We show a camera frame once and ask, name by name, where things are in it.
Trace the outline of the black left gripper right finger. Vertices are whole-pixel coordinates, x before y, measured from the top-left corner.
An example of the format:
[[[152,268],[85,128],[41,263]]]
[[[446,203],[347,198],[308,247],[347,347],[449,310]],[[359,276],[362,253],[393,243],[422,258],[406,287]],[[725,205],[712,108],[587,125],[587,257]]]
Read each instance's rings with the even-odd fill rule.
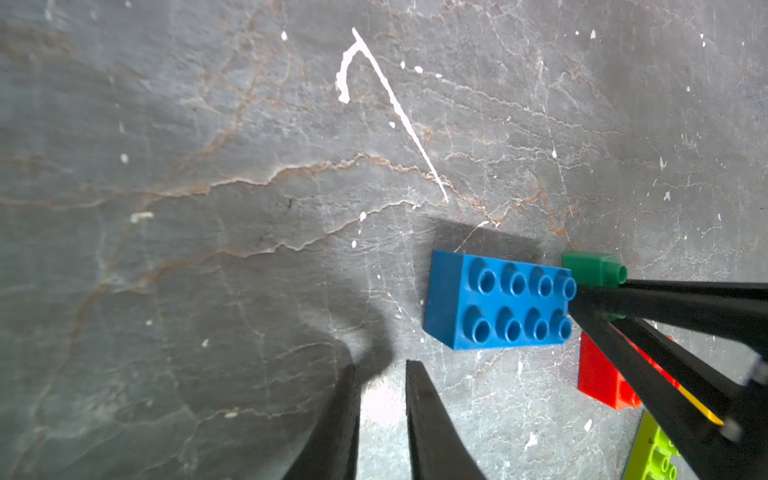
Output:
[[[413,479],[485,479],[420,361],[406,362],[406,410]]]

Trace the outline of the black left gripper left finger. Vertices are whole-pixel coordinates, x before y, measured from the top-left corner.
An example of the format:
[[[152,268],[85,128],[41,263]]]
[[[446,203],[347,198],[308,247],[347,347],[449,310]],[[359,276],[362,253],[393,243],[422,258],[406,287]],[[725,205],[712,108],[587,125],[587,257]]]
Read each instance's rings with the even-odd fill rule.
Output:
[[[358,370],[350,364],[340,375],[315,428],[284,479],[355,479],[360,407]]]

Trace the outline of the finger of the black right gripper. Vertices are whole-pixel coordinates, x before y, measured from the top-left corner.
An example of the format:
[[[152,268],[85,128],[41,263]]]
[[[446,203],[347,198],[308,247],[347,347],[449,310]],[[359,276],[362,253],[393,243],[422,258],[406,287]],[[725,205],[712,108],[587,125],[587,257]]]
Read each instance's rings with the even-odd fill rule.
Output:
[[[765,283],[630,279],[617,287],[582,285],[572,301],[579,303],[767,349]]]
[[[615,324],[593,306],[571,315],[617,367],[701,479],[767,477],[767,364],[760,358],[739,385],[643,320]],[[682,385],[722,421],[710,422],[679,391]]]

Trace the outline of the yellow lego piece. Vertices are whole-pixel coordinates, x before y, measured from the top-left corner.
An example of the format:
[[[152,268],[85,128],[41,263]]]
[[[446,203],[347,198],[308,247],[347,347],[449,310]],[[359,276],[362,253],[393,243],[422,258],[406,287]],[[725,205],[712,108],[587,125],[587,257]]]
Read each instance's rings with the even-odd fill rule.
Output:
[[[722,425],[723,421],[716,416],[711,410],[709,410],[702,402],[700,402],[694,395],[692,395],[682,385],[678,387],[678,391],[694,406],[696,407],[710,422],[716,425]]]

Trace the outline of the lime green lego plate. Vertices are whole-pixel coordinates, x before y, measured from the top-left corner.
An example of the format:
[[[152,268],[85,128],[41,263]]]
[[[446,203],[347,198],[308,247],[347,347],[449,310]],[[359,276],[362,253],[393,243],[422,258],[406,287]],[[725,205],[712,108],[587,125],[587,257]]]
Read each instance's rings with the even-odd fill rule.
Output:
[[[645,410],[622,479],[676,480],[677,468],[671,459],[679,455],[669,437]]]

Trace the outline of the green lego brick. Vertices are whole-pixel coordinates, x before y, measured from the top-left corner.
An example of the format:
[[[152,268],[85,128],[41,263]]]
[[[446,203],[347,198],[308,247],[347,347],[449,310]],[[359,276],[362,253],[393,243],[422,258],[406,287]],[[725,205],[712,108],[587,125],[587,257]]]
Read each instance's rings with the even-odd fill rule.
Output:
[[[562,266],[569,269],[579,286],[619,287],[628,279],[627,267],[615,254],[567,252]]]

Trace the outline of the blue lego brick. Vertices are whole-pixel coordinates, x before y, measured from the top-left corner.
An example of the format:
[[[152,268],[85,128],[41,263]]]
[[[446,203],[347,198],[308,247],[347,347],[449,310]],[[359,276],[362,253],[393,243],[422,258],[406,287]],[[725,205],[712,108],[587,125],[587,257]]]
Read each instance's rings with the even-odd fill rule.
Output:
[[[454,351],[562,345],[576,293],[569,269],[435,250],[423,329]]]

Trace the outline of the red lego brick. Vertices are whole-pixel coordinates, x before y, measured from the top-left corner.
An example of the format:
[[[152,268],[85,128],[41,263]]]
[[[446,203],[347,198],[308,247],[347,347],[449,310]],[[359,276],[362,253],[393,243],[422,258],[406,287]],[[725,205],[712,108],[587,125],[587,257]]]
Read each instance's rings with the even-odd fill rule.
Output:
[[[581,333],[577,388],[614,410],[642,406],[631,385],[586,332]]]

